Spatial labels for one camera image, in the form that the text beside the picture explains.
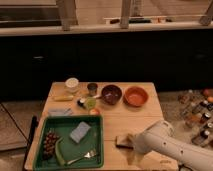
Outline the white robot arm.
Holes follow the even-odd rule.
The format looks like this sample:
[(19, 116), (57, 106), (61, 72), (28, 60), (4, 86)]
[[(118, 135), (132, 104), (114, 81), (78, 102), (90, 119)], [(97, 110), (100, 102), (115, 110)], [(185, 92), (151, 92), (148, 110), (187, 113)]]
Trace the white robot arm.
[(213, 151), (173, 138), (174, 128), (160, 120), (133, 136), (133, 149), (146, 155), (156, 151), (184, 163), (196, 171), (213, 171)]

